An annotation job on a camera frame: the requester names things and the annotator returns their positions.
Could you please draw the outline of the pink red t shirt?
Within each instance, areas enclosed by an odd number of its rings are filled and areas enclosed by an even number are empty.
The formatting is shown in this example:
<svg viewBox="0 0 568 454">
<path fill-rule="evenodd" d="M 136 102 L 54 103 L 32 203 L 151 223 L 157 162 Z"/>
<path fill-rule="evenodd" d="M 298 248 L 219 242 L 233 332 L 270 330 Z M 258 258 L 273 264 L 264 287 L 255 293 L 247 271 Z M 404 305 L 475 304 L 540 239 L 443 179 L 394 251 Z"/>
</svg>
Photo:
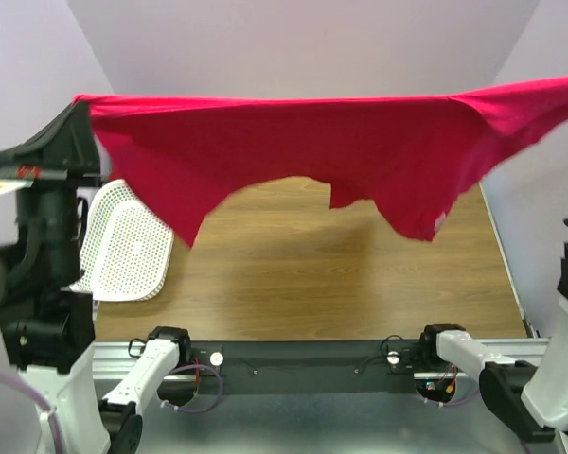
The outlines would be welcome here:
<svg viewBox="0 0 568 454">
<path fill-rule="evenodd" d="M 568 120 L 568 77 L 444 96 L 78 95 L 116 173 L 185 243 L 246 187 L 306 177 L 430 241 L 458 197 Z"/>
</svg>

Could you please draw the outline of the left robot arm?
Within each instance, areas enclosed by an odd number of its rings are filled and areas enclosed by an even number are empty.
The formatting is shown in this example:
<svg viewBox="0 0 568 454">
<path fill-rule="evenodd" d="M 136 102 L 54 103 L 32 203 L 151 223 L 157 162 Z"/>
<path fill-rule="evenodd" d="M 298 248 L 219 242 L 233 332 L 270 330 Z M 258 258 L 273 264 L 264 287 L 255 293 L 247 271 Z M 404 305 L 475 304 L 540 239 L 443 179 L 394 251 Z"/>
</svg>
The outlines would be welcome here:
<svg viewBox="0 0 568 454">
<path fill-rule="evenodd" d="M 102 183 L 83 102 L 0 151 L 0 195 L 14 194 L 18 226 L 17 241 L 0 247 L 0 332 L 18 372 L 9 383 L 36 405 L 42 453 L 134 453 L 152 395 L 190 356 L 184 329 L 157 327 L 125 378 L 97 396 L 93 299 L 72 287 L 88 216 L 78 191 Z"/>
</svg>

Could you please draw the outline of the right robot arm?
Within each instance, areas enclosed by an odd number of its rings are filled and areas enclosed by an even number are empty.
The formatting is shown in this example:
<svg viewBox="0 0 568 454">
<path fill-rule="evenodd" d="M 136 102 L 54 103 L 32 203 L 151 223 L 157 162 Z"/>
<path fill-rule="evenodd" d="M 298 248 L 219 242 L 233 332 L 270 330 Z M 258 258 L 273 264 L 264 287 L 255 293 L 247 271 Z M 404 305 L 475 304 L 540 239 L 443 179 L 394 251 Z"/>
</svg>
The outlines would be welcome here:
<svg viewBox="0 0 568 454">
<path fill-rule="evenodd" d="M 524 445 L 568 437 L 568 242 L 557 291 L 559 315 L 548 339 L 478 340 L 451 324 L 428 325 L 419 338 L 426 362 L 454 365 L 473 380 L 485 407 Z"/>
</svg>

